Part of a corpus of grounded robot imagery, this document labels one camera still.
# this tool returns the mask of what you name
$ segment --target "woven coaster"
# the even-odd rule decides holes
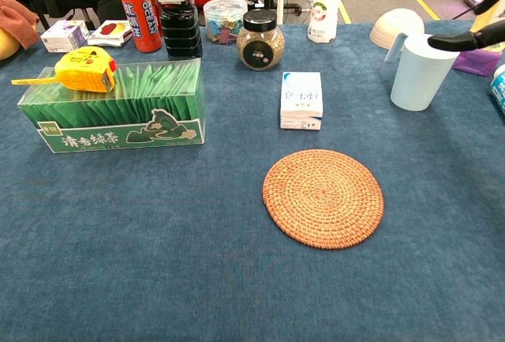
[[[305,150],[268,172],[263,201],[286,234],[320,249],[345,249],[379,226],[382,191],[367,167],[339,152]]]

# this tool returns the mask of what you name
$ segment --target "orange cloth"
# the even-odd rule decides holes
[[[38,20],[35,13],[16,0],[0,0],[0,28],[16,38],[24,49],[39,40],[32,27]]]

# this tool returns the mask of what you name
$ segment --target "orange can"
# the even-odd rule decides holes
[[[151,0],[121,0],[132,27],[135,46],[140,52],[153,52],[162,46]]]

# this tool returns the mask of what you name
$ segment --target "purple cloth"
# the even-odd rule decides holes
[[[452,68],[480,76],[491,76],[502,58],[501,52],[484,50],[464,51]]]

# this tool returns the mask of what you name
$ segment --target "tape measure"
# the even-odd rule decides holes
[[[13,85],[62,83],[68,89],[86,92],[109,92],[115,86],[116,63],[101,47],[81,47],[63,55],[54,71],[56,76],[40,79],[12,80]]]

